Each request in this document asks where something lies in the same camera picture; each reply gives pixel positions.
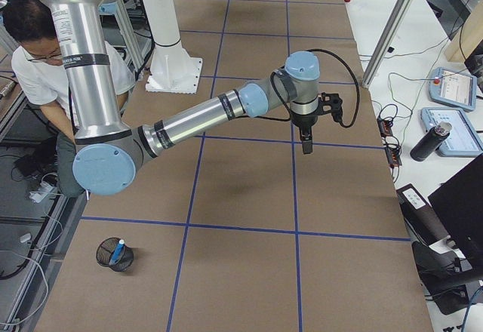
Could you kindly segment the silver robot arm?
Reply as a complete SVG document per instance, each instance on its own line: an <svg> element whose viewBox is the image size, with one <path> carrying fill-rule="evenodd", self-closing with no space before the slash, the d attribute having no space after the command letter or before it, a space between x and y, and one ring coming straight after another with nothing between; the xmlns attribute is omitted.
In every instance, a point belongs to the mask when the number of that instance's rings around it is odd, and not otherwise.
<svg viewBox="0 0 483 332"><path fill-rule="evenodd" d="M246 115L265 115L286 106L300 129L303 151L312 137L305 117L318 113L320 65L310 51L292 53L283 67L263 80L250 81L203 103L160 118L180 94L196 92L202 59L183 48L173 0L142 0L155 49L145 86L121 117L112 80L99 7L105 0L40 0L51 11L63 66L78 117L77 182L95 195L113 195L130 186L137 172L166 149L206 130Z"/></svg>

